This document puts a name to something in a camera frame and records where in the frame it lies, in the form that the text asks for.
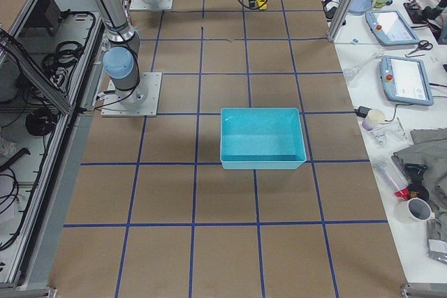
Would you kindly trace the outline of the yellow beetle toy car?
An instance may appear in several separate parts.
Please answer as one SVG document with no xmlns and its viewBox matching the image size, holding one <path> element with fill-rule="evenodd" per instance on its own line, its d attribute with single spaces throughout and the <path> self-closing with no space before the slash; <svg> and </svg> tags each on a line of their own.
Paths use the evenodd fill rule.
<svg viewBox="0 0 447 298">
<path fill-rule="evenodd" d="M 266 0 L 256 0 L 256 4 L 259 10 L 266 10 L 268 8 Z"/>
</svg>

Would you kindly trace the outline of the far teach pendant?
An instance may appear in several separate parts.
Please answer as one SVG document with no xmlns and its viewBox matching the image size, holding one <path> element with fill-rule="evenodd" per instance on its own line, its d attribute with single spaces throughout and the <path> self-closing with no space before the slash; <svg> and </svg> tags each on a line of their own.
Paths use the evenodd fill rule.
<svg viewBox="0 0 447 298">
<path fill-rule="evenodd" d="M 367 11 L 365 20 L 382 45 L 417 45 L 420 42 L 419 37 L 397 10 Z"/>
</svg>

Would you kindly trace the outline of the teach pendant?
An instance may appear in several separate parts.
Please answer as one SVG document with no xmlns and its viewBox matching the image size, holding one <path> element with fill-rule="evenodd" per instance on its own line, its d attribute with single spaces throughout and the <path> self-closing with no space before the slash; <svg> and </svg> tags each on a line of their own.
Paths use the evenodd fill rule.
<svg viewBox="0 0 447 298">
<path fill-rule="evenodd" d="M 420 42 L 419 37 L 397 10 L 367 11 L 365 20 L 382 45 L 417 45 Z"/>
<path fill-rule="evenodd" d="M 422 60 L 384 56 L 380 72 L 383 92 L 389 101 L 421 106 L 434 104 Z"/>
</svg>

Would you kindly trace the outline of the teal plastic bin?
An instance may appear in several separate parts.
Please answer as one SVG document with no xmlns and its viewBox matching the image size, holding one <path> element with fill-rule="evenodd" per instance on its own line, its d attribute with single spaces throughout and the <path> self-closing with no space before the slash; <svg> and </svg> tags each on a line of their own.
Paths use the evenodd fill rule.
<svg viewBox="0 0 447 298">
<path fill-rule="evenodd" d="M 226 170 L 294 170 L 306 160 L 299 110 L 223 108 L 220 160 Z"/>
</svg>

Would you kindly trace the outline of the near teach pendant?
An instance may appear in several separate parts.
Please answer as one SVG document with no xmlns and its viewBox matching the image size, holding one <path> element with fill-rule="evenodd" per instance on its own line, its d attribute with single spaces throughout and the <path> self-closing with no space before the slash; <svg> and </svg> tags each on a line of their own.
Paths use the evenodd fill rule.
<svg viewBox="0 0 447 298">
<path fill-rule="evenodd" d="M 384 56 L 380 72 L 383 92 L 389 101 L 421 106 L 434 104 L 422 60 Z"/>
</svg>

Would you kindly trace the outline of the cream paper cup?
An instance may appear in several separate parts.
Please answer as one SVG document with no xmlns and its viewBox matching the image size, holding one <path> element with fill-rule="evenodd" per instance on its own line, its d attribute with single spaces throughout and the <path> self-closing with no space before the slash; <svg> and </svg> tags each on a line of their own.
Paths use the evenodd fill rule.
<svg viewBox="0 0 447 298">
<path fill-rule="evenodd" d="M 370 131 L 376 128 L 379 124 L 383 123 L 386 119 L 385 114 L 377 109 L 371 109 L 364 120 L 362 121 L 362 127 L 366 131 Z"/>
</svg>

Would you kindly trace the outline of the grey cloth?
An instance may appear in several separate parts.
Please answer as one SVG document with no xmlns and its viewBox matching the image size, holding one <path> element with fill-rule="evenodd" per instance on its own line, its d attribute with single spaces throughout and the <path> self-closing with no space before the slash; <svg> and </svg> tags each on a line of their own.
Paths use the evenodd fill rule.
<svg viewBox="0 0 447 298">
<path fill-rule="evenodd" d="M 413 130 L 410 134 L 413 144 L 395 152 L 392 160 L 401 171 L 410 163 L 427 166 L 423 186 L 436 219 L 446 224 L 446 128 Z"/>
</svg>

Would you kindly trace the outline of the white grey mug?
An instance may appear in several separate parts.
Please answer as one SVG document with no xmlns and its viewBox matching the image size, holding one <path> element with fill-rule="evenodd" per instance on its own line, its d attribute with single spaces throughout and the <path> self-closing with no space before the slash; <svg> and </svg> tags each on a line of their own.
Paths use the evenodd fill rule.
<svg viewBox="0 0 447 298">
<path fill-rule="evenodd" d="M 435 218 L 426 201 L 412 198 L 398 203 L 394 208 L 395 218 L 401 223 L 425 222 Z"/>
</svg>

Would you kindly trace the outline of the black handled scissors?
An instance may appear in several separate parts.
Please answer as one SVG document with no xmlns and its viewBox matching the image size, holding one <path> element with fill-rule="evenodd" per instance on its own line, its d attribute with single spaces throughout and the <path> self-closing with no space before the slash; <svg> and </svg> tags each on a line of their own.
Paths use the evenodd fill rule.
<svg viewBox="0 0 447 298">
<path fill-rule="evenodd" d="M 413 55 L 419 51 L 422 50 L 431 50 L 433 48 L 433 44 L 431 44 L 430 41 L 428 40 L 421 40 L 418 45 L 416 46 L 416 48 L 410 52 L 408 52 L 407 54 L 405 54 L 405 57 L 413 57 Z"/>
</svg>

